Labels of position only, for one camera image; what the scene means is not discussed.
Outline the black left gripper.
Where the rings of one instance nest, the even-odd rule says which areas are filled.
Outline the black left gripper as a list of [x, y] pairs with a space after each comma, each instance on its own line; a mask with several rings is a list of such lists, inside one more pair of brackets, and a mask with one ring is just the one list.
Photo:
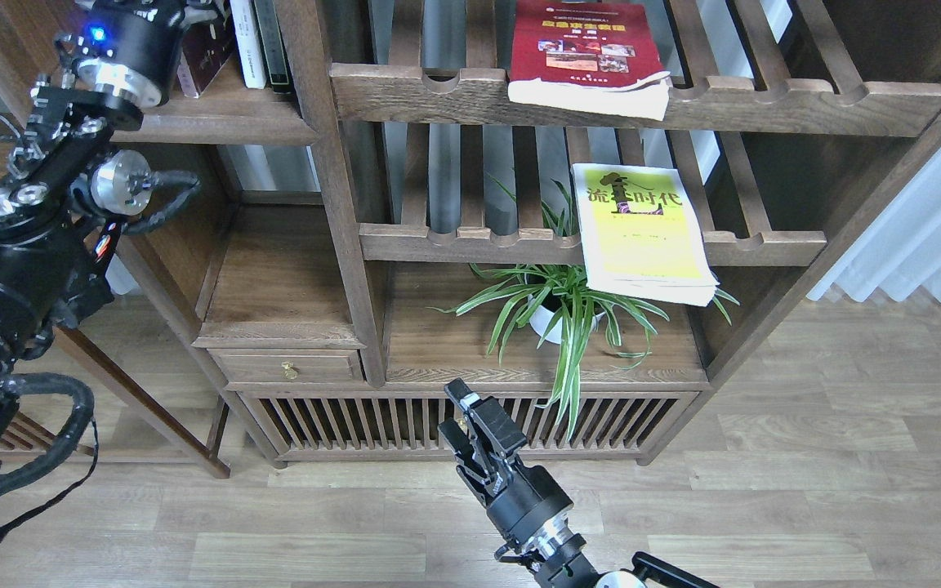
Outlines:
[[136, 107], [166, 104], [186, 31], [223, 16], [221, 1], [82, 1], [76, 31], [60, 31], [60, 66], [86, 89]]

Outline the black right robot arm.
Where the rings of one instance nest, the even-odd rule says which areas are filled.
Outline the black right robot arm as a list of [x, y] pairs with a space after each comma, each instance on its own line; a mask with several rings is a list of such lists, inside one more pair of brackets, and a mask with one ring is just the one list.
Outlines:
[[446, 420], [457, 472], [504, 543], [494, 552], [501, 563], [525, 567], [541, 587], [710, 587], [709, 581], [638, 551], [631, 569], [597, 572], [586, 557], [586, 541], [568, 526], [573, 500], [544, 466], [526, 466], [518, 451], [527, 438], [494, 397], [480, 397], [461, 379], [444, 387], [463, 414], [466, 428]]

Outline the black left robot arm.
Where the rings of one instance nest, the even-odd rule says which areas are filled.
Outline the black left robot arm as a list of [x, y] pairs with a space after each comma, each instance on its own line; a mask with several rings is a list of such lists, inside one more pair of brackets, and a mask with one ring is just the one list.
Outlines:
[[33, 112], [0, 179], [0, 438], [26, 394], [62, 394], [74, 406], [44, 455], [0, 473], [0, 497], [52, 472], [92, 418], [85, 384], [52, 373], [12, 375], [40, 357], [56, 325], [76, 327], [109, 304], [105, 272], [119, 238], [145, 234], [201, 189], [189, 171], [153, 171], [117, 149], [116, 131], [140, 129], [167, 103], [191, 26], [221, 18], [216, 1], [86, 1], [88, 21], [55, 45], [62, 77], [43, 75]]

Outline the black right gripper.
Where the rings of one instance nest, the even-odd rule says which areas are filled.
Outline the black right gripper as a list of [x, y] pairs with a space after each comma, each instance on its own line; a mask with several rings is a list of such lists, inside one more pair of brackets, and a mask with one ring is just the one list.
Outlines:
[[458, 423], [449, 418], [439, 425], [454, 453], [458, 475], [504, 540], [497, 555], [510, 550], [528, 559], [552, 558], [573, 536], [568, 528], [573, 500], [544, 466], [526, 466], [516, 457], [528, 439], [496, 398], [480, 397], [459, 377], [445, 385], [444, 391], [462, 410], [483, 451], [504, 459], [490, 477]]

